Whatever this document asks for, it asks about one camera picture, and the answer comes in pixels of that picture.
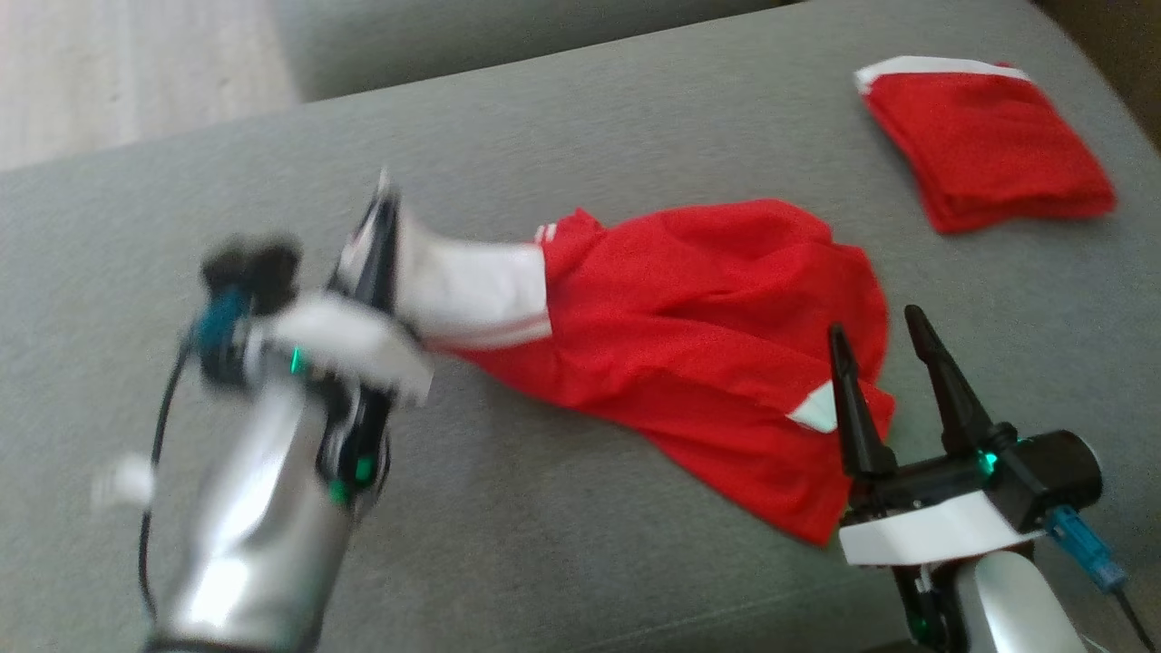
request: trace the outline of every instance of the folded red shorts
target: folded red shorts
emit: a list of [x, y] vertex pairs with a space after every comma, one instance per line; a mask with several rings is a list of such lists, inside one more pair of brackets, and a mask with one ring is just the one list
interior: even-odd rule
[[854, 78], [940, 234], [1015, 216], [1095, 217], [1116, 204], [1101, 164], [1021, 70], [895, 57]]

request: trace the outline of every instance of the green led light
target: green led light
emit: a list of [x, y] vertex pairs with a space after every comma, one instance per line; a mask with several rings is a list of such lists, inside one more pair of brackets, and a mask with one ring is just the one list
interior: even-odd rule
[[339, 480], [331, 481], [331, 487], [329, 488], [331, 495], [331, 503], [336, 505], [346, 505], [351, 501], [351, 493], [347, 491], [347, 486]]
[[294, 349], [294, 353], [290, 354], [290, 373], [301, 374], [307, 371], [307, 354], [302, 353], [298, 347]]
[[985, 476], [990, 476], [993, 472], [996, 471], [996, 454], [981, 451], [980, 452], [980, 471], [983, 472]]
[[355, 465], [355, 480], [366, 483], [370, 480], [372, 474], [375, 473], [375, 459], [370, 457], [363, 457], [359, 459]]
[[928, 620], [923, 617], [913, 616], [908, 619], [908, 624], [911, 631], [911, 636], [916, 641], [923, 644], [931, 636], [931, 626], [928, 625]]

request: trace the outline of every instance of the gray cushion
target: gray cushion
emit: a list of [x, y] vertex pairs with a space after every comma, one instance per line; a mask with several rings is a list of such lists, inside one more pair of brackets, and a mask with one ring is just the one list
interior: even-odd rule
[[307, 100], [756, 12], [780, 0], [274, 0]]
[[[1024, 67], [1108, 166], [1116, 215], [936, 235], [851, 79], [900, 53]], [[1096, 447], [1106, 488], [1087, 515], [1161, 626], [1161, 160], [1030, 3], [814, 0], [0, 177], [0, 648], [139, 641], [135, 516], [91, 517], [89, 473], [147, 450], [202, 299], [199, 257], [233, 231], [293, 230], [304, 284], [320, 282], [383, 163], [419, 216], [460, 237], [529, 238], [578, 204], [611, 224], [756, 196], [814, 211], [866, 247], [892, 304], [881, 386], [899, 399], [900, 458], [939, 447], [899, 320], [916, 302], [994, 417], [1025, 433], [1069, 428]], [[200, 472], [243, 410], [194, 381], [179, 393], [159, 580]], [[468, 365], [441, 361], [431, 404], [396, 421], [395, 444], [324, 652], [831, 652], [903, 633], [884, 573], [846, 568], [642, 438]], [[1040, 560], [1086, 632], [1132, 650], [1069, 561], [1051, 546]]]

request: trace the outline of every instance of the blue connector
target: blue connector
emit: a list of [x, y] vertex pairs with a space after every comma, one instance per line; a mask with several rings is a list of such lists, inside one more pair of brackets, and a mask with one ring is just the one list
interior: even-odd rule
[[1044, 530], [1080, 562], [1103, 594], [1118, 591], [1128, 576], [1112, 561], [1112, 552], [1088, 528], [1072, 505], [1058, 505], [1048, 512]]

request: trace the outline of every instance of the floor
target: floor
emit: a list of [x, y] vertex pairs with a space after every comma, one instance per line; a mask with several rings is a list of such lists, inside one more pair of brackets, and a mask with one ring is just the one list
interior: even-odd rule
[[0, 171], [297, 101], [267, 0], [0, 0]]

